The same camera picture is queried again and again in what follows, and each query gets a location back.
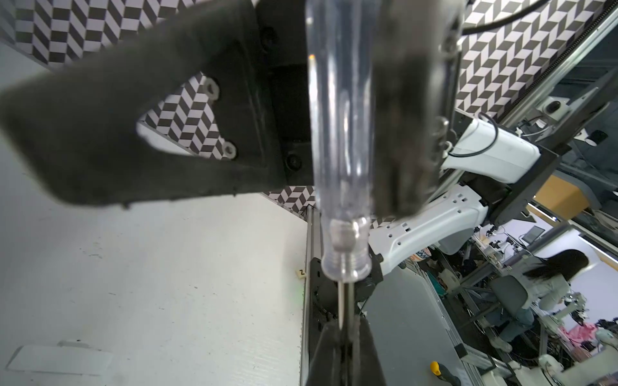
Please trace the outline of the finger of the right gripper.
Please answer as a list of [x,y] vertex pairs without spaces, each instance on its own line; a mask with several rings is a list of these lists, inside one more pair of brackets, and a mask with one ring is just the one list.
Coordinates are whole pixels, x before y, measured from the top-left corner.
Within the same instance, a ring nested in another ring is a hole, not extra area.
[[349,385],[386,385],[370,324],[355,315],[349,329]]
[[327,323],[310,362],[306,386],[340,386],[342,382],[342,332],[339,322]]

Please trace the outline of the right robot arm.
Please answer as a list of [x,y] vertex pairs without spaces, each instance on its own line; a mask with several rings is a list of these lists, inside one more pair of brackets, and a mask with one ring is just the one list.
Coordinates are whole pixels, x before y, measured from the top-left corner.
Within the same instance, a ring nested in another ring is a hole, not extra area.
[[384,276],[426,247],[449,253],[477,226],[499,227],[521,219],[567,153],[575,126],[575,120],[567,118],[550,135],[518,135],[491,117],[456,111],[443,123],[447,138],[440,160],[442,182],[419,209],[379,229],[372,229],[364,188],[344,182],[337,192],[318,191],[323,255],[313,258],[310,267],[311,347],[316,347],[323,326],[339,315],[338,279],[349,279],[355,300],[364,302]]

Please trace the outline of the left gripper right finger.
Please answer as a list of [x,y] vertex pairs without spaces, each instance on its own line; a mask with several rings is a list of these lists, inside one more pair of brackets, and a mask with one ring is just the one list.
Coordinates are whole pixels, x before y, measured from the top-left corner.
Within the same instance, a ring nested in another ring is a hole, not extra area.
[[463,1],[384,1],[373,36],[373,210],[415,215],[438,186]]

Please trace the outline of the clear handle screwdriver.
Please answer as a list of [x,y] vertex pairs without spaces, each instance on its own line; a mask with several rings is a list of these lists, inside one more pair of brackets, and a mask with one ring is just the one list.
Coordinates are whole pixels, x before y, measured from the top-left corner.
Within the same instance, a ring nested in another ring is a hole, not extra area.
[[322,269],[338,285],[338,320],[350,338],[354,285],[371,271],[373,80],[379,1],[309,1],[307,70]]

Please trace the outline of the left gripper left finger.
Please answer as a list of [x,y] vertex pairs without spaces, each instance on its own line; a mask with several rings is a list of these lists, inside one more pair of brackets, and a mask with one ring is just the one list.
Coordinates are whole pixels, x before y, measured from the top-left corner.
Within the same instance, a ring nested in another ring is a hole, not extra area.
[[[276,191],[309,183],[302,1],[207,1],[76,64],[9,88],[1,127],[40,183],[106,206]],[[158,151],[140,117],[207,77],[228,159]]]

